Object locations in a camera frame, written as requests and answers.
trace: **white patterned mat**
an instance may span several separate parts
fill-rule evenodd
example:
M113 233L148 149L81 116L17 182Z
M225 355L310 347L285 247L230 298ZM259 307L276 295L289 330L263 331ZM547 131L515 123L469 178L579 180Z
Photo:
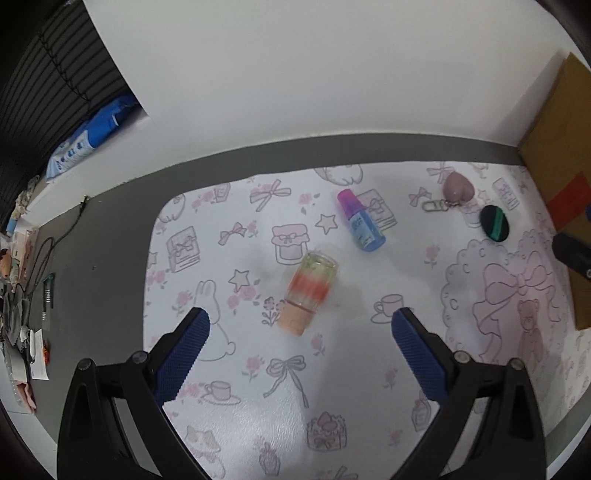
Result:
M423 212L454 170L474 184L474 201ZM336 202L344 188L383 229L379 250L355 246ZM502 244L480 228L488 204L509 220ZM494 164L317 168L175 197L152 233L144 347L193 306L212 329L165 412L212 478L388 479L437 411L391 337L388 316L409 306L452 349L499 364L521 356L549 432L587 388L591 349L591 333L573 326L553 233L526 169ZM275 325L281 299L304 253L326 244L340 252L337 280L298 338Z

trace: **transparent bottle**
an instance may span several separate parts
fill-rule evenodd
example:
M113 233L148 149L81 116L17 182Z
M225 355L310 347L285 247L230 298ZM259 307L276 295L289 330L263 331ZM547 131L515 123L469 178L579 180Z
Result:
M324 302L339 266L321 252L309 251L291 279L285 295L285 306L277 324L300 336Z

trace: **drawn star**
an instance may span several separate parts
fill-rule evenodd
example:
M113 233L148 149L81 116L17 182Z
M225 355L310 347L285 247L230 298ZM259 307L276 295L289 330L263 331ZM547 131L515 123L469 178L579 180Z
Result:
M249 272L249 270L245 270L244 272L234 270L234 276L228 280L228 283L232 283L234 285L234 293L238 293L242 287L247 287L251 284L248 281Z
M322 230L324 230L324 234L328 235L328 233L333 229L333 228L338 228L338 226L336 225L335 222L335 217L336 215L322 215L320 214L320 220L318 220L318 223L315 226L321 227Z
M489 198L486 190L478 190L478 198L484 202L485 205L492 203L492 200Z
M153 254L152 252L148 252L148 268L158 263L158 260L156 260L156 255L158 255L158 252L156 252L155 254Z

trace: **screw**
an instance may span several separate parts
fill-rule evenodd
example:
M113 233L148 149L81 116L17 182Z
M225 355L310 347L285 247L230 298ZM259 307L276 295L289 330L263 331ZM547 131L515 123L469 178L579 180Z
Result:
M148 354L143 350L138 350L131 356L131 361L135 364L143 364L148 359Z
M80 360L78 362L78 369L82 370L82 371L88 370L90 365L91 365L90 358L83 358L82 360Z
M453 357L459 364L466 364L472 359L470 354L464 350L458 350L453 354Z
M525 365L523 364L523 362L519 358L512 358L511 361L509 362L509 364L515 370L523 370L525 367Z

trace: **bottle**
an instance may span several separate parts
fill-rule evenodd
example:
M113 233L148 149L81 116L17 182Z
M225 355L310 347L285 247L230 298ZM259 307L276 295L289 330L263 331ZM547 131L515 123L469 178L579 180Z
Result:
M355 194L350 189L346 189L339 192L336 197L359 246L366 252L373 252L381 247L385 243L386 237Z
M320 252L309 251L291 279L285 306L277 319L284 330L301 336L325 300L339 268L336 261Z

